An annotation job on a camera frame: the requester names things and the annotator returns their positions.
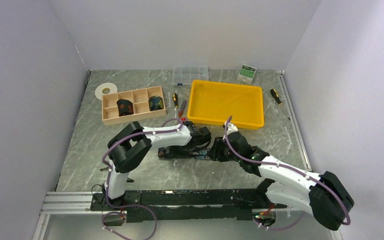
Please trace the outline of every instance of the marble tabletop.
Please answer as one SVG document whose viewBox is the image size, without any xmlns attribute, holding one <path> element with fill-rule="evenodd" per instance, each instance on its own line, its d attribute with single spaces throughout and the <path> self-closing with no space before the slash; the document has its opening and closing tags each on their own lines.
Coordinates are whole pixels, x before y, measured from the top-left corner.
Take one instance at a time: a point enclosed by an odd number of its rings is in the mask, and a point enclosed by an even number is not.
<svg viewBox="0 0 384 240">
<path fill-rule="evenodd" d="M 242 84 L 237 81 L 239 70 L 210 70 L 213 82 Z M 118 92 L 161 86 L 167 108 L 167 116 L 140 120 L 142 126 L 159 127 L 166 119 L 174 117 L 175 108 L 171 96 L 176 92 L 181 103 L 189 100 L 191 87 L 177 87 L 172 83 L 171 70 L 94 70 L 91 72 L 76 119 L 57 191 L 90 191 L 94 184 L 102 184 L 107 171 L 100 171 L 107 143 L 127 123 L 105 126 L 102 122 L 102 104 L 95 97 L 95 89 L 102 83 L 114 83 Z M 275 88 L 286 104 L 285 95 L 274 70 L 258 70 L 252 82 L 263 89 L 264 127 L 258 130 L 239 129 L 251 145 L 257 145 L 279 160 L 301 169 L 307 169 L 300 154 L 293 124 L 270 95 Z M 221 126 L 207 126 L 211 136 L 223 136 Z M 157 150 L 151 150 L 142 163 L 129 175 L 133 183 L 127 190 L 174 189 L 236 189 L 255 188 L 261 179 L 246 173 L 237 162 L 217 162 L 199 159 L 159 159 Z"/>
</svg>

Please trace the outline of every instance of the wooden compartment tray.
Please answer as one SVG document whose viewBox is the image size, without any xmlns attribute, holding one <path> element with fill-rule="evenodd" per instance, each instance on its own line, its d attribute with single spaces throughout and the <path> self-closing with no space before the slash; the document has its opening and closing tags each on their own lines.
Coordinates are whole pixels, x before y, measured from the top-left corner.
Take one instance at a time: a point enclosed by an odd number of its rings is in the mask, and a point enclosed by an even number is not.
<svg viewBox="0 0 384 240">
<path fill-rule="evenodd" d="M 150 110 L 148 100 L 152 96 L 162 98 L 164 109 L 155 111 Z M 117 101 L 119 99 L 126 99 L 133 103 L 133 114 L 119 116 L 119 109 L 117 108 Z M 161 86 L 102 95 L 102 122 L 106 126 L 133 122 L 142 119 L 151 119 L 166 115 L 166 103 L 164 102 L 163 89 Z"/>
</svg>

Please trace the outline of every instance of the clear plastic box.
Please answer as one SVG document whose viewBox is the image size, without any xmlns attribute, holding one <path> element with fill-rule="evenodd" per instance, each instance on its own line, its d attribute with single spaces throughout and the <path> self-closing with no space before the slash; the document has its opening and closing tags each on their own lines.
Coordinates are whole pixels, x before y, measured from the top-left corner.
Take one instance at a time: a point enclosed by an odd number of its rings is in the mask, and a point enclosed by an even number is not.
<svg viewBox="0 0 384 240">
<path fill-rule="evenodd" d="M 173 85 L 178 87 L 190 86 L 193 80 L 208 81 L 208 66 L 173 67 Z"/>
</svg>

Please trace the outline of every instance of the yellow plastic bin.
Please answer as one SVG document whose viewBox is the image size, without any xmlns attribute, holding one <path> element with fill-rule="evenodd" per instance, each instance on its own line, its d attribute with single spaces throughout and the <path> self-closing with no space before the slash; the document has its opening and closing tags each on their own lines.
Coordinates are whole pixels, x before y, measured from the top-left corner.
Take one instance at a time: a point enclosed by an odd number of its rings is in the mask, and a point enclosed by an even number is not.
<svg viewBox="0 0 384 240">
<path fill-rule="evenodd" d="M 263 90 L 259 86 L 194 80 L 187 117 L 194 123 L 222 126 L 232 115 L 238 128 L 264 126 Z"/>
</svg>

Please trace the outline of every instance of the white tape roll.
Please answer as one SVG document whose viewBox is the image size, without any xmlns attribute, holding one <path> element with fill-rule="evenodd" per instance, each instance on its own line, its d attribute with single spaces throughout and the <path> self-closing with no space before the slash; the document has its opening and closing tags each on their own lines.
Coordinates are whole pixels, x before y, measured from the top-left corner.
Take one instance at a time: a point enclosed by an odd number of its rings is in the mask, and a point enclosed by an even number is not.
<svg viewBox="0 0 384 240">
<path fill-rule="evenodd" d="M 97 99 L 102 100 L 102 95 L 115 94 L 117 92 L 117 86 L 114 83 L 106 82 L 102 83 L 95 89 L 95 96 Z"/>
</svg>

